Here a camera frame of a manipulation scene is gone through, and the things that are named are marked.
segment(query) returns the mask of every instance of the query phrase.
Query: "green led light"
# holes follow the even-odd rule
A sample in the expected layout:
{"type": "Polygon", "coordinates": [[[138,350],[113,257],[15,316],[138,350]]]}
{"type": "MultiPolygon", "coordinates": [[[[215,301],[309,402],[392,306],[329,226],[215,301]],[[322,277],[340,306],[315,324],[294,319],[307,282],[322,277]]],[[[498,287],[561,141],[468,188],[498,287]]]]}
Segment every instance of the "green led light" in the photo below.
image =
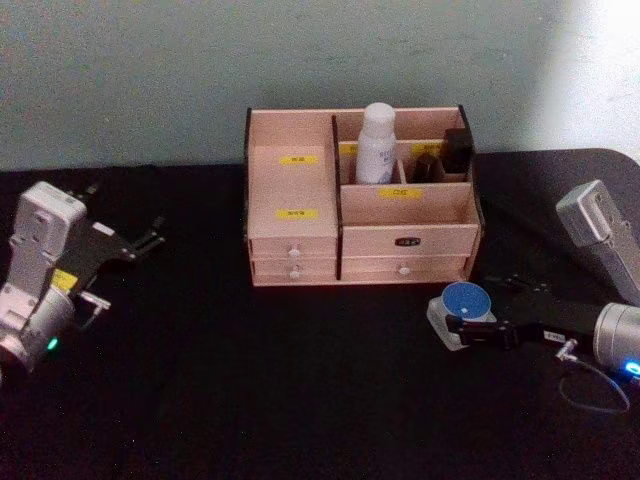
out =
{"type": "Polygon", "coordinates": [[[49,341],[49,345],[47,345],[47,350],[51,351],[54,348],[56,348],[56,346],[58,345],[58,338],[57,337],[53,337],[50,341],[49,341]]]}

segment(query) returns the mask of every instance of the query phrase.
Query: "white bottle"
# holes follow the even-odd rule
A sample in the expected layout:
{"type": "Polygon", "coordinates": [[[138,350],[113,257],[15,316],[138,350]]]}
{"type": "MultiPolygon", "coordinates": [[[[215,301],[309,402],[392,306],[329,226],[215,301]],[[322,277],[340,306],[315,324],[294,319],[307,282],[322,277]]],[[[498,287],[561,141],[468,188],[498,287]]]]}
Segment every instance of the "white bottle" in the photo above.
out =
{"type": "Polygon", "coordinates": [[[364,109],[358,137],[356,183],[389,183],[393,173],[396,114],[386,103],[372,103],[364,109]]]}

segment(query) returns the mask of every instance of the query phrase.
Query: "compartment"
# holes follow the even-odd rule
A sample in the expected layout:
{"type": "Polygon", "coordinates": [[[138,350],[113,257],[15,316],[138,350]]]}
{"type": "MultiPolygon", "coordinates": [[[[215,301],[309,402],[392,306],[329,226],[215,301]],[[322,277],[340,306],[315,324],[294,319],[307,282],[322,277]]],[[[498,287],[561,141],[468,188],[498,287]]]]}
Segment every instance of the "compartment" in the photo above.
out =
{"type": "Polygon", "coordinates": [[[470,256],[478,225],[385,225],[344,227],[343,257],[383,255],[470,256]]]}
{"type": "MultiPolygon", "coordinates": [[[[396,160],[401,162],[408,183],[413,182],[416,162],[428,153],[439,158],[446,151],[445,136],[449,129],[464,129],[464,119],[458,108],[395,109],[396,160]]],[[[362,128],[362,113],[336,114],[340,183],[355,183],[355,162],[358,153],[358,135],[362,128]]],[[[442,165],[434,182],[460,182],[466,175],[446,174],[442,165]]]]}
{"type": "Polygon", "coordinates": [[[253,284],[256,287],[277,287],[277,286],[305,286],[305,285],[327,285],[336,283],[333,274],[302,274],[298,278],[291,278],[288,274],[277,275],[254,275],[253,284]]]}
{"type": "Polygon", "coordinates": [[[340,196],[345,227],[479,223],[470,183],[343,185],[340,196]]]}
{"type": "Polygon", "coordinates": [[[388,272],[398,278],[428,271],[454,271],[460,274],[467,261],[466,255],[442,255],[431,257],[345,257],[342,273],[388,272]]]}
{"type": "Polygon", "coordinates": [[[343,273],[343,283],[377,284],[377,283],[451,283],[465,280],[459,270],[421,270],[407,275],[399,275],[395,271],[343,273]]]}
{"type": "Polygon", "coordinates": [[[334,237],[256,238],[250,240],[253,258],[335,257],[334,237]]]}
{"type": "Polygon", "coordinates": [[[256,275],[286,275],[291,280],[319,274],[329,274],[335,279],[336,259],[255,260],[253,268],[256,275]]]}
{"type": "Polygon", "coordinates": [[[326,115],[253,111],[247,160],[250,240],[333,237],[335,244],[335,155],[326,115]]]}

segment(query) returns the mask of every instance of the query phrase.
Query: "blue led light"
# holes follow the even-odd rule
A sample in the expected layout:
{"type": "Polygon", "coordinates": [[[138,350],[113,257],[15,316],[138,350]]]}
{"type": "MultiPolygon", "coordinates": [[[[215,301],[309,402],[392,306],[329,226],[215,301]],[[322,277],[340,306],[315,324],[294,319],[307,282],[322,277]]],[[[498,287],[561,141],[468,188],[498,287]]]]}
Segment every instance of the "blue led light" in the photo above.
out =
{"type": "Polygon", "coordinates": [[[633,373],[634,375],[640,375],[640,363],[627,362],[627,364],[624,366],[624,369],[629,373],[633,373]]]}

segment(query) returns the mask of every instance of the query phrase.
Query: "sticker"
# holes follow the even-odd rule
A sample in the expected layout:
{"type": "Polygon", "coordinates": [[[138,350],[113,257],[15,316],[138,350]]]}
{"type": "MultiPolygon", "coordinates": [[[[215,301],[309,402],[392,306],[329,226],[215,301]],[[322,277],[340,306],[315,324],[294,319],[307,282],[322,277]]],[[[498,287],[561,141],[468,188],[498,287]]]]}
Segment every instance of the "sticker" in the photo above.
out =
{"type": "Polygon", "coordinates": [[[318,218],[318,210],[313,208],[304,210],[276,210],[276,217],[284,220],[308,220],[318,218]]]}
{"type": "Polygon", "coordinates": [[[419,188],[379,188],[378,195],[382,198],[422,198],[419,188]]]}
{"type": "Polygon", "coordinates": [[[107,227],[106,225],[101,224],[100,222],[96,222],[93,225],[91,225],[94,229],[98,230],[99,232],[104,233],[107,236],[111,236],[114,233],[116,233],[115,230],[113,230],[112,228],[107,227]]]}
{"type": "Polygon", "coordinates": [[[566,337],[561,333],[547,332],[544,330],[542,334],[544,335],[545,340],[550,340],[552,342],[564,343],[567,341],[566,337]]]}
{"type": "Polygon", "coordinates": [[[424,153],[428,153],[429,155],[437,157],[440,155],[440,150],[442,149],[443,143],[444,142],[440,140],[430,143],[414,143],[413,145],[411,145],[411,154],[417,157],[424,153]]]}
{"type": "Polygon", "coordinates": [[[357,143],[341,143],[338,146],[338,152],[341,154],[351,154],[355,155],[358,153],[358,144],[357,143]]]}
{"type": "Polygon", "coordinates": [[[316,163],[318,163],[318,157],[315,155],[280,157],[280,165],[315,165],[316,163]]]}
{"type": "Polygon", "coordinates": [[[70,273],[64,270],[55,269],[53,271],[53,277],[51,278],[51,285],[59,288],[64,293],[69,293],[73,286],[78,281],[78,277],[74,277],[70,273]]]}

